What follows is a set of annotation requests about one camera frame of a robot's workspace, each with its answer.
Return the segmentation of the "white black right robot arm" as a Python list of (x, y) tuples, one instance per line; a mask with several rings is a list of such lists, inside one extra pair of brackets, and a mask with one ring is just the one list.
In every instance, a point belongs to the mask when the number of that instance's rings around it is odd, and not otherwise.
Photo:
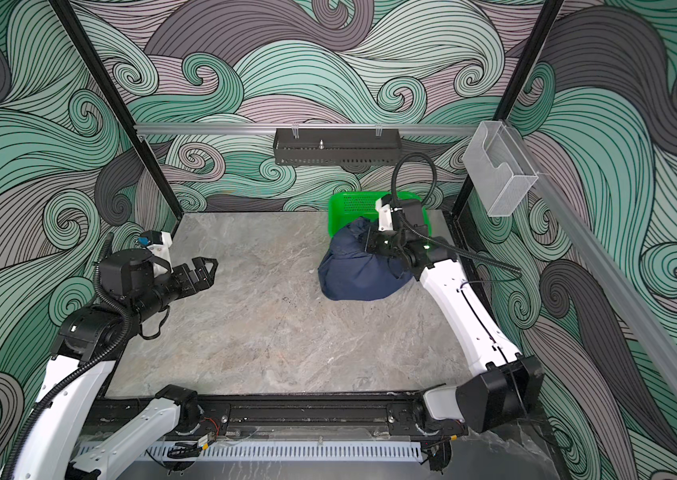
[(461, 261), (468, 257), (442, 237), (431, 237), (418, 199), (386, 194), (376, 200), (377, 218), (368, 252), (399, 260), (442, 310), (470, 372), (461, 385), (429, 388), (421, 396), (422, 432), (449, 424), (483, 433), (528, 416), (539, 399), (545, 372), (500, 330), (476, 294)]

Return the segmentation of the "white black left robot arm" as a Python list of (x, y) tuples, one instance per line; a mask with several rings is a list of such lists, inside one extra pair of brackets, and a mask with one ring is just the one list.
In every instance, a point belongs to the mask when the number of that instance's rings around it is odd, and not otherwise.
[(142, 324), (168, 316), (170, 304), (210, 289), (218, 261), (170, 262), (172, 237), (147, 231), (138, 247), (112, 250), (112, 235), (94, 262), (94, 297), (72, 312), (50, 348), (42, 391), (0, 472), (2, 479), (116, 479), (160, 438), (192, 435), (202, 422), (194, 390), (162, 388), (125, 426), (83, 454), (74, 448), (94, 400), (128, 342), (146, 339)]

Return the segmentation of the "dark blue denim trousers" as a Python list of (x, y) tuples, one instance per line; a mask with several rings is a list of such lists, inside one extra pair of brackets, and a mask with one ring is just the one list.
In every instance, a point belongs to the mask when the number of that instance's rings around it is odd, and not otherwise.
[(359, 217), (338, 230), (318, 266), (318, 283), (332, 301), (385, 299), (412, 279), (401, 260), (366, 252), (373, 222)]

